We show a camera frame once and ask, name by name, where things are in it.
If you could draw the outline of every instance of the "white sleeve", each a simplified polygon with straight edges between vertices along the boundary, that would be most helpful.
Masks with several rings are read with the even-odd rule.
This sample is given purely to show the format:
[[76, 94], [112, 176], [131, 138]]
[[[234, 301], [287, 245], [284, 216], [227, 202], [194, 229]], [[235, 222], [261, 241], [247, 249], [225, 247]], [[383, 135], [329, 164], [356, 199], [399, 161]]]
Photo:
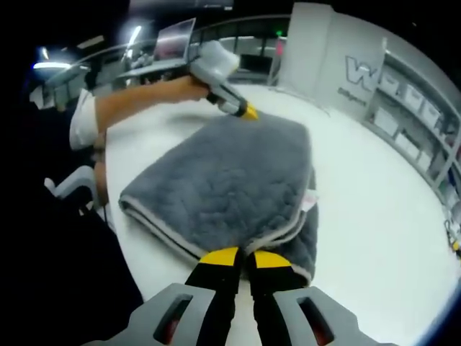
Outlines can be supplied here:
[[79, 150], [90, 146], [98, 137], [95, 101], [96, 97], [90, 92], [84, 89], [81, 90], [69, 131], [69, 141], [72, 150]]

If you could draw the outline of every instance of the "fleece blanket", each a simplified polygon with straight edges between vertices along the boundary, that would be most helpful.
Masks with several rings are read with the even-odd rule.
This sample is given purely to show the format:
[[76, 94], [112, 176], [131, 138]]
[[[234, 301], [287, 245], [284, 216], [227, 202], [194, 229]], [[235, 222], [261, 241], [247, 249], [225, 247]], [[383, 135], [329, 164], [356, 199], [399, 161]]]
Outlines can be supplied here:
[[303, 206], [314, 189], [308, 130], [259, 112], [258, 121], [210, 121], [139, 174], [119, 203], [190, 259], [226, 247], [268, 249], [310, 283], [318, 206]]

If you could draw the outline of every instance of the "label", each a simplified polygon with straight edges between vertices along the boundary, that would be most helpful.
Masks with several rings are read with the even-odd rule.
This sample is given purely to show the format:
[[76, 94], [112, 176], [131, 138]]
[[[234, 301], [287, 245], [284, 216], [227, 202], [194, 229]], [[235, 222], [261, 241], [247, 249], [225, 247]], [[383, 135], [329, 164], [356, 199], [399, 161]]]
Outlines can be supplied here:
[[318, 193], [315, 190], [307, 189], [301, 202], [301, 210], [309, 211], [318, 201]]

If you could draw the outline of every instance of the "white box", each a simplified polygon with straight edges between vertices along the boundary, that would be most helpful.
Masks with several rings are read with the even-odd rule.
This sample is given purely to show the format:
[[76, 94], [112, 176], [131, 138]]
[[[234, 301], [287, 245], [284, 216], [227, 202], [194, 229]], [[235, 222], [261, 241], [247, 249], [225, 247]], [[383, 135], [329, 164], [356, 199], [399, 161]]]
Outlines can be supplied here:
[[398, 80], [392, 77], [390, 74], [387, 74], [385, 72], [382, 73], [380, 86], [385, 91], [395, 95], [397, 94], [399, 84], [400, 83], [398, 82]]
[[421, 113], [423, 120], [432, 128], [435, 127], [438, 119], [440, 118], [440, 112], [434, 107], [432, 103], [426, 100]]
[[411, 143], [410, 141], [408, 141], [409, 144], [406, 148], [406, 153], [413, 159], [413, 160], [416, 160], [416, 158], [418, 157], [419, 155], [419, 149], [417, 146], [415, 146], [413, 143]]
[[429, 169], [429, 166], [431, 166], [431, 161], [432, 157], [425, 153], [424, 151], [421, 152], [421, 155], [418, 159], [418, 166], [420, 166], [425, 172]]
[[399, 133], [395, 138], [395, 144], [400, 146], [405, 151], [408, 148], [409, 143], [410, 141], [408, 140], [408, 138], [406, 138], [402, 133]]
[[403, 93], [403, 101], [415, 112], [418, 112], [424, 101], [424, 96], [412, 85], [407, 84]]
[[394, 136], [398, 129], [397, 120], [395, 120], [395, 118], [383, 108], [378, 108], [375, 112], [374, 123], [391, 137]]

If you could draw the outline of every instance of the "white table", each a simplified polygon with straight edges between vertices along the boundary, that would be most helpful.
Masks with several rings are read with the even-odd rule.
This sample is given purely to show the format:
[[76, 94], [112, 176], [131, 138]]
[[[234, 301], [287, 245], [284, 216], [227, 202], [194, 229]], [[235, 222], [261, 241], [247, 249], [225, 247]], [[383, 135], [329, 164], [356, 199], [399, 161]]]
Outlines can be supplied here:
[[[237, 89], [260, 110], [309, 124], [320, 194], [313, 284], [353, 311], [361, 330], [377, 341], [414, 345], [457, 284], [457, 263], [450, 262], [434, 193], [398, 153], [349, 117], [327, 115], [263, 86]], [[192, 267], [122, 213], [120, 193], [149, 164], [220, 114], [206, 101], [158, 105], [109, 130], [112, 217], [145, 300], [170, 283], [183, 283]], [[385, 218], [380, 217], [384, 210]], [[415, 239], [419, 243], [412, 246]], [[242, 282], [227, 345], [260, 345], [252, 306], [249, 285]]]

